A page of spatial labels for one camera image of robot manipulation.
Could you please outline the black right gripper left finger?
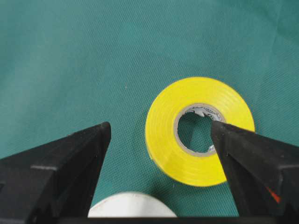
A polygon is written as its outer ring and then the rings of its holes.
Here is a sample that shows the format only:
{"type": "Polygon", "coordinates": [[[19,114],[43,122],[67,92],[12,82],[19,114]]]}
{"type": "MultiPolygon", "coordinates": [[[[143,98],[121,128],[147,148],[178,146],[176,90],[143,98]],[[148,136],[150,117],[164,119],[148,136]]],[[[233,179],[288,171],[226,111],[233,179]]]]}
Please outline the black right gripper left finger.
{"type": "Polygon", "coordinates": [[[111,140],[104,122],[0,160],[3,224],[89,223],[111,140]]]}

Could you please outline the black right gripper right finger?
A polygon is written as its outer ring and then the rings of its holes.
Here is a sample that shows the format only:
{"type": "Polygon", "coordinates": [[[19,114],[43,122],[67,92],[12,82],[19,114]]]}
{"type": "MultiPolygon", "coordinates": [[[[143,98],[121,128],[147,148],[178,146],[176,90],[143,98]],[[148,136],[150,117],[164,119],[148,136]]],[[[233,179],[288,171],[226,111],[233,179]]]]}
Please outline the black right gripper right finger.
{"type": "Polygon", "coordinates": [[[299,222],[299,148],[213,121],[211,138],[239,216],[236,224],[299,222]]]}

